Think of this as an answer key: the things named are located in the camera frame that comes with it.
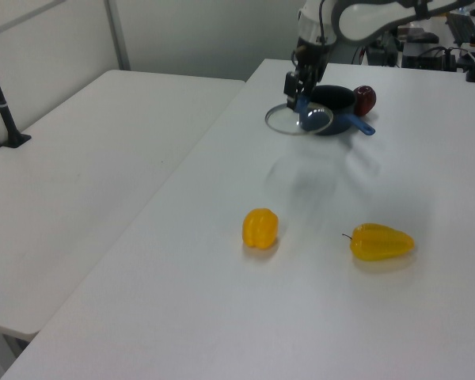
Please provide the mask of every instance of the blue handle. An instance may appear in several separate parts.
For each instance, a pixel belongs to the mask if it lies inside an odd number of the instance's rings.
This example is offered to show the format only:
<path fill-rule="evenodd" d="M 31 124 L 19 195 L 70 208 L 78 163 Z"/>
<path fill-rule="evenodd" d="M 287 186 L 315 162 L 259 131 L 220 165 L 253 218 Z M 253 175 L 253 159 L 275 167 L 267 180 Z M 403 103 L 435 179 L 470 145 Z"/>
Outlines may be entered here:
<path fill-rule="evenodd" d="M 353 113 L 345 113 L 339 116 L 342 116 L 347 119 L 350 123 L 354 124 L 362 133 L 367 136 L 371 136 L 376 132 L 376 130 L 370 124 L 363 122 L 358 116 L 354 115 Z"/>

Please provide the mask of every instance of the yellow bell pepper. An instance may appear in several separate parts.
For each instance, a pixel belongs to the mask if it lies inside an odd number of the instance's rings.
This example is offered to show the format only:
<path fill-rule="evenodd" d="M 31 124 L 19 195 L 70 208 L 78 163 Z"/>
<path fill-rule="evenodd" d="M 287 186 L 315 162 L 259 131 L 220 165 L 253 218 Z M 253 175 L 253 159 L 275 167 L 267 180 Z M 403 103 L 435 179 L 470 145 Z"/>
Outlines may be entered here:
<path fill-rule="evenodd" d="M 400 256 L 414 247 L 414 240 L 404 232 L 374 223 L 355 228 L 350 243 L 354 255 L 365 261 Z"/>
<path fill-rule="evenodd" d="M 278 234 L 278 217 L 267 208 L 256 208 L 243 222 L 243 241 L 248 247 L 269 248 Z"/>

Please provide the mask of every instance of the equipment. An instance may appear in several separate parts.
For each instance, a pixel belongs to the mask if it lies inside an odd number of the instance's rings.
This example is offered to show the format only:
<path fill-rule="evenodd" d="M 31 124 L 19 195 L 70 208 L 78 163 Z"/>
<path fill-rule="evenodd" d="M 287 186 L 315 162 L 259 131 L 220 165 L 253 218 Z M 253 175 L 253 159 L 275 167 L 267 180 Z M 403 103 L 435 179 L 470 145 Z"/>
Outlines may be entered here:
<path fill-rule="evenodd" d="M 309 98 L 322 79 L 336 40 L 366 46 L 384 32 L 414 20 L 455 10 L 473 0 L 307 0 L 298 14 L 295 71 L 285 78 L 287 106 Z"/>
<path fill-rule="evenodd" d="M 403 47 L 401 67 L 407 69 L 456 71 L 452 50 L 438 44 L 410 44 Z"/>
<path fill-rule="evenodd" d="M 461 46 L 463 43 L 475 43 L 475 24 L 470 16 L 449 13 L 446 22 L 454 36 L 455 43 Z"/>

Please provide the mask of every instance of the apple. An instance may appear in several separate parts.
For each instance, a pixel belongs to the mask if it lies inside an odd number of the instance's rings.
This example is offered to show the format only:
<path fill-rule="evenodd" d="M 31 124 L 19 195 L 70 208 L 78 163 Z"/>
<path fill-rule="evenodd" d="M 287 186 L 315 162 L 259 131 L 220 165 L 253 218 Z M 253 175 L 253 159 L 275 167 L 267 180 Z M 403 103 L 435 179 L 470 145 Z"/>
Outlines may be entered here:
<path fill-rule="evenodd" d="M 366 115 L 377 102 L 377 94 L 368 85 L 361 85 L 354 89 L 355 94 L 355 108 L 354 113 L 357 116 L 364 116 Z"/>

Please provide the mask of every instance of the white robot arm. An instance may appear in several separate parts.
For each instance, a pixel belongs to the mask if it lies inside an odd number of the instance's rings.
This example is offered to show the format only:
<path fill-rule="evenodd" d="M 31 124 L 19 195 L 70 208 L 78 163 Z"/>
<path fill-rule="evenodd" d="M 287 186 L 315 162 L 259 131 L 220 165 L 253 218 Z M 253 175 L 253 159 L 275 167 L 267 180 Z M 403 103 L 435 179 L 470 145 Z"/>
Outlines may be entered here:
<path fill-rule="evenodd" d="M 382 33 L 414 20 L 467 6 L 474 0 L 307 0 L 298 15 L 296 70 L 287 74 L 287 104 L 309 96 L 324 73 L 337 40 L 366 45 Z"/>

